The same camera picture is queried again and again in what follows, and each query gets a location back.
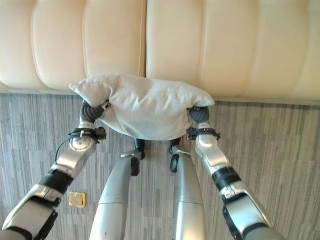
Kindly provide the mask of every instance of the white pillow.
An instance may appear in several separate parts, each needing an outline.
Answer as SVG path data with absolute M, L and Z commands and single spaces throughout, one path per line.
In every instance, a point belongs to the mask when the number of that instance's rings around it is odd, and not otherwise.
M 99 119 L 121 134 L 144 140 L 183 136 L 192 123 L 187 109 L 215 104 L 207 92 L 187 83 L 125 74 L 88 77 L 69 87 L 91 107 L 109 100 Z

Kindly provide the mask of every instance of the leather upholstery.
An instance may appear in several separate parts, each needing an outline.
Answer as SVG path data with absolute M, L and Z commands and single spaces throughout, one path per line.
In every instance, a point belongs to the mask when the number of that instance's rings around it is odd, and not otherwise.
M 69 94 L 70 83 L 121 73 L 216 100 L 320 105 L 319 0 L 0 4 L 0 92 Z
M 101 73 L 145 76 L 145 0 L 1 0 L 1 92 L 70 93 Z
M 320 104 L 319 0 L 149 0 L 148 78 L 214 99 Z

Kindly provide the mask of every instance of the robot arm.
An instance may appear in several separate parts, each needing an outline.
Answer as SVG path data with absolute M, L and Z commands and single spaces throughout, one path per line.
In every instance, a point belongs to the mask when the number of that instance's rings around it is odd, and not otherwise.
M 105 129 L 94 129 L 94 121 L 107 107 L 108 104 L 103 104 L 92 108 L 83 102 L 80 124 L 69 134 L 68 148 L 56 159 L 44 179 L 34 185 L 9 213 L 0 231 L 1 240 L 43 240 L 47 237 L 58 216 L 54 208 L 96 150 L 98 140 L 106 139 Z
M 218 147 L 220 135 L 209 124 L 207 107 L 193 107 L 189 115 L 197 128 L 187 130 L 224 203 L 222 210 L 232 236 L 237 240 L 284 240 L 271 226 L 267 212 L 250 188 L 241 180 Z

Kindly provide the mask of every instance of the black rubber sleeve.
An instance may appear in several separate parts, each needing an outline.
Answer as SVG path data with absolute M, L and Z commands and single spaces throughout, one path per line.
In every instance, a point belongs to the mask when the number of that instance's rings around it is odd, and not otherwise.
M 104 111 L 102 106 L 91 107 L 89 103 L 83 101 L 80 116 L 82 120 L 94 123 Z
M 189 110 L 189 116 L 198 124 L 209 120 L 209 109 L 204 107 L 192 107 Z
M 212 174 L 211 178 L 219 191 L 229 184 L 241 180 L 238 173 L 232 167 L 219 169 Z

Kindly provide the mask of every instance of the striped carpet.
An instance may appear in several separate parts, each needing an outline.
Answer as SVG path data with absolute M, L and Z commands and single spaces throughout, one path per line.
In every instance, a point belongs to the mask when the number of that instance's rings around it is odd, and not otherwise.
M 57 145 L 78 126 L 82 100 L 73 95 L 1 94 L 0 224 L 53 164 Z M 320 107 L 217 102 L 210 122 L 220 148 L 267 209 L 275 228 L 292 240 L 320 239 Z M 208 239 L 231 240 L 222 201 L 194 143 L 190 149 L 202 189 Z M 131 137 L 107 128 L 86 167 L 57 208 L 48 240 L 87 240 L 105 182 Z M 129 188 L 126 240 L 171 240 L 176 176 L 168 142 L 148 141 L 140 174 Z M 68 205 L 86 193 L 85 208 Z

